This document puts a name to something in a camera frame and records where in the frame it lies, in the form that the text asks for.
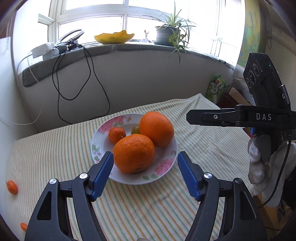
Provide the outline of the right white gloved hand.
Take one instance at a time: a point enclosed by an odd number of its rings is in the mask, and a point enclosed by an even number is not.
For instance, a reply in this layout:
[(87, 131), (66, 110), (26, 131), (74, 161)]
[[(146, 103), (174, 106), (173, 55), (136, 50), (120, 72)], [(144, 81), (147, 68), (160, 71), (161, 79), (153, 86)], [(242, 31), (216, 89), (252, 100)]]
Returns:
[(277, 189), (274, 195), (272, 195), (285, 158), (287, 147), (287, 142), (281, 143), (278, 150), (270, 156), (269, 161), (264, 163), (261, 160), (262, 154), (256, 146), (255, 138), (251, 138), (248, 143), (248, 179), (252, 184), (253, 195), (256, 196), (262, 194), (264, 202), (266, 202), (268, 198), (271, 198), (267, 203), (267, 206), (269, 207), (276, 207), (279, 205), (285, 180), (288, 180), (288, 178), (292, 176), (292, 171), (295, 169), (295, 143), (291, 143), (288, 158), (283, 168)]

